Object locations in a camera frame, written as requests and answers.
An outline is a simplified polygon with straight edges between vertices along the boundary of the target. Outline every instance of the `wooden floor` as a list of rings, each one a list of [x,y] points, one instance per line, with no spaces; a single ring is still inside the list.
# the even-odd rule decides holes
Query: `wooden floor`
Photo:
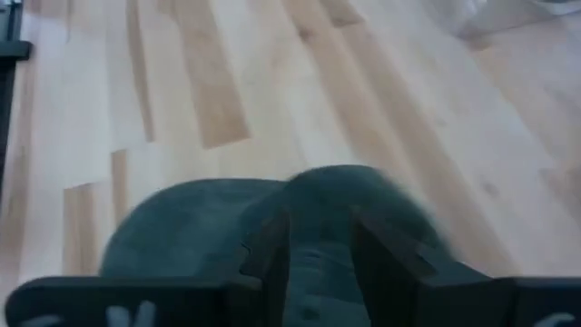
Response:
[[[164,187],[370,164],[493,275],[581,275],[581,15],[469,43],[409,0],[28,0],[0,296],[95,273]]]

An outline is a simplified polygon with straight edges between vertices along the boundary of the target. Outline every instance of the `light wood plank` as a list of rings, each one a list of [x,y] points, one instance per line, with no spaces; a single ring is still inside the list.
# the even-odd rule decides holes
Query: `light wood plank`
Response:
[[[541,176],[581,228],[581,166],[562,167],[541,172]]]
[[[63,253],[64,105],[61,89],[67,40],[66,2],[41,3],[36,42],[36,85],[30,117],[29,190],[19,282],[60,274]]]
[[[40,38],[41,2],[25,3],[21,39],[36,44]],[[32,115],[37,63],[19,63],[15,74],[10,133],[5,152],[2,185],[2,215],[0,216],[0,305],[17,286],[25,234],[30,185]]]
[[[132,1],[105,2],[106,56],[111,150],[153,140],[141,25]]]
[[[278,98],[283,113],[281,124],[288,124],[292,138],[309,167],[353,164],[359,160],[340,130],[337,115],[322,84],[317,66],[310,59],[294,25],[280,1],[251,0],[254,33],[260,38],[261,63]]]
[[[363,18],[348,0],[320,0],[335,27],[362,23]]]
[[[210,0],[173,1],[203,147],[250,137]]]
[[[64,190],[64,274],[97,274],[105,245],[116,227],[112,209],[108,182]]]
[[[182,49],[180,27],[157,1],[140,2],[158,158],[163,179],[174,184],[206,177],[202,128],[192,94],[192,81]]]
[[[369,92],[323,8],[309,0],[287,0],[284,4],[318,66],[321,82],[355,154],[363,163],[405,180],[407,165],[400,140],[379,112],[377,98]]]
[[[257,154],[249,155],[247,163],[242,160],[237,163],[253,163],[256,173],[263,173],[265,177],[293,175],[304,169],[305,163],[296,134],[288,124],[289,113],[275,88],[274,78],[286,76],[275,76],[271,69],[271,35],[264,34],[256,24],[256,15],[248,4],[234,5],[221,0],[212,4],[252,135],[246,144],[252,144]]]
[[[556,162],[457,39],[417,4],[393,3],[358,1],[511,260],[522,273],[577,274],[578,226],[539,175]]]
[[[62,115],[59,146],[64,157],[60,164],[66,172],[62,174],[66,187],[102,180],[109,173],[104,14],[103,3],[91,0],[75,0],[63,13],[68,16],[66,39],[58,45],[54,64],[58,81],[54,82],[59,85],[50,95]]]
[[[131,150],[121,150],[111,156],[114,220],[123,221],[143,200],[164,187],[160,164],[164,157],[158,144],[145,144]]]
[[[564,21],[549,21],[490,35],[486,48],[473,52],[559,162],[581,163],[581,40],[576,35]]]
[[[378,38],[365,25],[347,26],[341,32],[371,81],[384,113],[404,140],[416,183],[408,187],[412,192],[414,188],[421,190],[415,190],[415,195],[424,195],[425,205],[436,217],[434,223],[473,267],[495,275],[516,273],[452,158],[438,143],[434,128],[421,116],[419,105],[384,55]]]

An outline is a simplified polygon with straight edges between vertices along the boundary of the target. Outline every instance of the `green fabric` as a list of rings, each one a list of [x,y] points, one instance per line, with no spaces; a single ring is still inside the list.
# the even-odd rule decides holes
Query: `green fabric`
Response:
[[[137,207],[113,236],[101,274],[115,277],[226,278],[233,249],[264,219],[291,216],[287,326],[365,326],[350,258],[350,212],[381,213],[389,223],[446,249],[425,213],[379,172],[334,166],[288,182],[184,183]]]

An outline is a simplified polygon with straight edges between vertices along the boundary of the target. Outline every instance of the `white object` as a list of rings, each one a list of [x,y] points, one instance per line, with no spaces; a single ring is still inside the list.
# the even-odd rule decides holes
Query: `white object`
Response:
[[[581,10],[581,0],[572,0],[564,3],[551,3],[542,0],[533,0],[533,2],[553,15],[566,15]]]
[[[535,323],[533,327],[556,327],[561,325],[561,322],[573,322],[574,320],[575,316],[571,313],[553,313],[542,321]]]

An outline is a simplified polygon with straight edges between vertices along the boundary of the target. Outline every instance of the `black object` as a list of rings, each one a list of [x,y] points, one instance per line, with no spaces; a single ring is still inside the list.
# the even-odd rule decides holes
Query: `black object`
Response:
[[[373,326],[530,327],[554,314],[581,317],[579,279],[491,279],[378,221],[354,213],[353,260]],[[103,326],[108,306],[136,311],[147,300],[158,305],[159,326],[281,326],[288,232],[288,217],[266,224],[241,251],[239,274],[227,284],[47,278],[15,291],[6,319],[17,326],[56,314],[63,326]]]
[[[207,203],[218,195],[227,200],[220,204],[235,203],[233,194],[216,193],[216,190],[233,190],[240,183],[253,187],[261,183],[262,190],[273,192],[253,200],[243,211],[241,216],[260,220],[252,219],[259,224],[254,225],[255,232],[245,235],[240,246],[234,249],[230,256],[233,260],[219,260],[220,269],[207,271],[222,271],[225,278],[219,279],[221,282],[212,278],[161,275],[40,279],[21,286],[10,296],[5,307],[8,325],[19,326],[23,322],[32,325],[31,320],[50,322],[52,319],[59,322],[57,326],[104,326],[112,307],[123,307],[128,314],[139,317],[143,305],[149,303],[155,307],[150,324],[155,326],[281,326],[283,310],[289,309],[290,297],[286,297],[285,303],[285,293],[291,292],[293,287],[289,271],[293,271],[296,264],[296,258],[293,262],[290,257],[290,249],[293,250],[293,244],[299,239],[308,239],[305,234],[294,235],[294,239],[290,237],[290,231],[298,225],[306,226],[307,233],[317,234],[323,242],[332,239],[346,242],[354,277],[372,326],[578,325],[575,319],[581,317],[581,312],[576,298],[581,293],[581,279],[492,279],[470,269],[449,254],[426,217],[409,199],[365,167],[323,168],[303,173],[282,187],[279,183],[249,180],[186,183],[163,191],[140,205],[133,218],[152,214],[159,220],[161,213],[169,212],[168,208],[188,213],[191,208],[183,203],[188,198],[195,203],[194,207],[201,206],[200,199]],[[172,223],[169,214],[162,218]],[[226,215],[210,216],[210,221],[216,218],[226,218]],[[145,220],[147,224],[138,228],[131,220],[130,217],[120,228],[123,232],[118,232],[110,243],[114,255],[123,254],[120,258],[126,261],[150,259],[148,255],[136,259],[120,253],[123,247],[118,245],[124,234],[139,236],[138,240],[134,237],[124,239],[133,242],[132,251],[148,253],[159,246],[143,248],[137,241],[144,239],[144,233],[147,238],[161,236],[160,240],[152,241],[154,243],[171,243],[166,234],[159,235],[151,221]],[[339,226],[342,223],[349,228],[343,229]],[[172,224],[173,228],[176,226],[178,230],[174,235],[179,234],[184,225]],[[109,262],[105,266],[110,265],[105,270],[109,276],[112,273],[121,275],[121,271],[114,269],[119,267],[119,261],[112,260],[111,255],[109,260],[105,255],[105,261]],[[148,267],[148,264],[138,263],[137,266]],[[331,276],[331,280],[335,282],[332,286],[340,289],[332,294],[333,297],[357,302],[354,293],[345,292],[345,285],[336,282],[347,279]],[[305,322],[320,323],[318,315],[310,308],[303,311]]]
[[[241,245],[228,282],[194,278],[44,278],[16,290],[9,326],[58,316],[60,326],[106,326],[106,310],[154,303],[157,326],[281,326],[289,272],[289,219],[270,220]]]
[[[16,62],[28,60],[32,45],[19,41],[22,5],[0,5],[0,183],[3,181]]]

